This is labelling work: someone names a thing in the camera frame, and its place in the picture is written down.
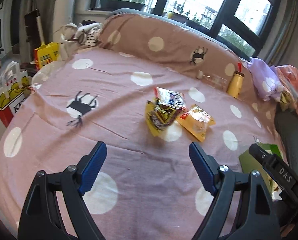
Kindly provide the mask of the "yellow rice cracker packet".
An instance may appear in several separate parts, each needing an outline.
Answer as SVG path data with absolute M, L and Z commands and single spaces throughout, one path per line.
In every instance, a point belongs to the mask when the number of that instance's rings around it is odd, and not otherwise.
M 200 142 L 205 140 L 208 128 L 216 124 L 214 118 L 198 105 L 192 105 L 177 118 L 177 122 Z

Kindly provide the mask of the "dark grey sofa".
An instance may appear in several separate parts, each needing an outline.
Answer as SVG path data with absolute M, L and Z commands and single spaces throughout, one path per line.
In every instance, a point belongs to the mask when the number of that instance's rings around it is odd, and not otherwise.
M 287 109 L 276 107 L 275 128 L 280 135 L 289 166 L 298 175 L 298 115 Z

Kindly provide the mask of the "black framed window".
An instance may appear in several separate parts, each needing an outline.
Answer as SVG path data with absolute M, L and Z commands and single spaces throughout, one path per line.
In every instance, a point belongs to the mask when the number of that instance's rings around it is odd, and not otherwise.
M 92 10 L 128 8 L 182 23 L 228 46 L 238 56 L 263 48 L 281 0 L 91 0 Z

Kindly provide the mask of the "yellow bottle brown cap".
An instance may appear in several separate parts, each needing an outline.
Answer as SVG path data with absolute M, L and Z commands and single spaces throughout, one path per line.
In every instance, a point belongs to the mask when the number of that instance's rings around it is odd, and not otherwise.
M 242 63 L 238 62 L 237 64 L 238 70 L 236 70 L 233 73 L 233 77 L 231 81 L 229 82 L 229 85 L 227 87 L 227 94 L 234 97 L 235 99 L 238 99 L 240 90 L 242 89 L 243 80 L 244 80 L 244 74 L 242 73 Z

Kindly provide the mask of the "striped white clothes pile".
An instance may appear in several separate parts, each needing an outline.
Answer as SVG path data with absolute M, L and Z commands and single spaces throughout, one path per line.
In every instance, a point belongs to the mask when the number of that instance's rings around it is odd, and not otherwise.
M 76 43 L 88 47 L 95 47 L 102 31 L 102 23 L 91 23 L 78 27 L 74 23 L 69 23 L 61 27 L 60 43 Z

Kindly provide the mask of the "pink polka dot bedsheet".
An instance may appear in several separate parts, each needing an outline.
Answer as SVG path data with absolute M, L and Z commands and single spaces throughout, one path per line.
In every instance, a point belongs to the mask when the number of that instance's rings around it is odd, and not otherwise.
M 247 69 L 238 99 L 200 81 L 199 72 L 230 81 L 240 59 L 175 24 L 114 15 L 99 41 L 29 96 L 2 136 L 0 211 L 17 232 L 35 174 L 61 172 L 103 141 L 107 158 L 84 201 L 106 239 L 191 239 L 211 196 L 188 156 L 194 137 L 177 122 L 150 133 L 145 105 L 155 87 L 182 93 L 214 118 L 202 148 L 234 171 L 256 140 L 280 142 L 276 104 L 258 97 Z

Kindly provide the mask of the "red white milk candy packet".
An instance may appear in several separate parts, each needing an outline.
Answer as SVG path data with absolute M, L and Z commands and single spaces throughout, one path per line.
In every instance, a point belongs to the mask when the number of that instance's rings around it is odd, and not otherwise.
M 154 109 L 157 110 L 162 107 L 171 107 L 172 109 L 184 110 L 186 109 L 186 102 L 184 94 L 180 92 L 171 91 L 168 89 L 155 87 L 155 103 Z

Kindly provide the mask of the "dark yellow chocolate snack packet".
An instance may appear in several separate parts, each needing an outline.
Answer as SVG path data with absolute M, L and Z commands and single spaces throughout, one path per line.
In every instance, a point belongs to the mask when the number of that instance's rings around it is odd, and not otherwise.
M 148 100 L 145 107 L 145 121 L 152 135 L 157 137 L 185 111 L 186 107 L 174 108 Z

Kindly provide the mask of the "clear glass jar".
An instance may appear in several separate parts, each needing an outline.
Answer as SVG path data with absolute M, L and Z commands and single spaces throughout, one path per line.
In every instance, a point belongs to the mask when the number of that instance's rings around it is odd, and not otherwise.
M 220 76 L 217 76 L 216 74 L 210 74 L 207 72 L 203 72 L 202 70 L 199 70 L 197 72 L 196 78 L 215 89 L 221 91 L 226 90 L 227 80 Z

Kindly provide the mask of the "KFC paper bag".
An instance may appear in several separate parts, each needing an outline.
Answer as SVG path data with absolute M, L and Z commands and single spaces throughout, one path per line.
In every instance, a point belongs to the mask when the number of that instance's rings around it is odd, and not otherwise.
M 0 120 L 4 126 L 8 126 L 19 111 L 26 99 L 26 93 L 30 93 L 31 85 L 28 72 L 20 69 L 18 62 L 10 62 L 0 75 Z

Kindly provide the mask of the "purple polka dot cloth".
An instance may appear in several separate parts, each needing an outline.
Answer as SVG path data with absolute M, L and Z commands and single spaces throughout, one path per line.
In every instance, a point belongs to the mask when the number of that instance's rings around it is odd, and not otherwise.
M 252 74 L 253 85 L 261 99 L 281 101 L 283 85 L 276 73 L 262 59 L 251 57 L 248 70 Z

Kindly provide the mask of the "pink orange clothes pile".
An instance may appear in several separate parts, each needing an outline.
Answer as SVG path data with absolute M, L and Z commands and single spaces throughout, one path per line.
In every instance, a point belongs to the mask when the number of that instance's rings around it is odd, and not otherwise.
M 298 116 L 298 70 L 287 64 L 274 68 L 283 90 L 280 94 L 280 108 L 295 111 Z

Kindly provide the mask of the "yellow box beside bed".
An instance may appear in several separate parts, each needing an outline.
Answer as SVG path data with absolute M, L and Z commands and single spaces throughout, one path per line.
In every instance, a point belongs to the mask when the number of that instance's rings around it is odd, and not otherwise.
M 45 65 L 58 60 L 59 43 L 50 42 L 34 50 L 35 67 L 39 71 Z

